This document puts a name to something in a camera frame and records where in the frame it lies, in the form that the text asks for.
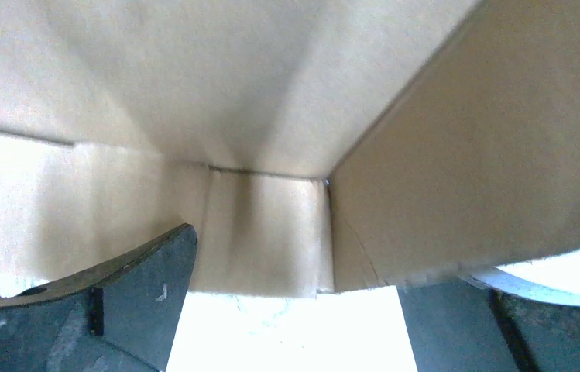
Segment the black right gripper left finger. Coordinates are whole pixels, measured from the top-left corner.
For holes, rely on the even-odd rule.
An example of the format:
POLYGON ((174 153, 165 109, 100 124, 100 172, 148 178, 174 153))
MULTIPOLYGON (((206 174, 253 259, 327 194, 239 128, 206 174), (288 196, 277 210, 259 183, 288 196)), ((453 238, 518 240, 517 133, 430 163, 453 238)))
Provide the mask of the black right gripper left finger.
POLYGON ((0 371, 164 371, 197 256, 179 225, 121 256, 0 297, 0 371))

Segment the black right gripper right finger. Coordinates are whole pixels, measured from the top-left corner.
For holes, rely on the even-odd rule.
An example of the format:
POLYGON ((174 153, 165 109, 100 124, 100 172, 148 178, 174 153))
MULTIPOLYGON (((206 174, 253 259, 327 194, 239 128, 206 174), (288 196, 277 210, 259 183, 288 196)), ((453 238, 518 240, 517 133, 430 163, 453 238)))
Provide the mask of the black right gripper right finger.
POLYGON ((397 292, 419 371, 580 371, 580 294, 498 269, 397 292))

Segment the brown cardboard box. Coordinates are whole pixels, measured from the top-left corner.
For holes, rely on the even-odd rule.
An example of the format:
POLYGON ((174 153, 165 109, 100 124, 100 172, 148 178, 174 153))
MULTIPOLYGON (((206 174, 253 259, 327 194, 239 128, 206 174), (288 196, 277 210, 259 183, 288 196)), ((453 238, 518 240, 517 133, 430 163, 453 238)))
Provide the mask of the brown cardboard box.
POLYGON ((182 223, 228 294, 580 249, 580 1, 0 1, 0 275, 182 223))

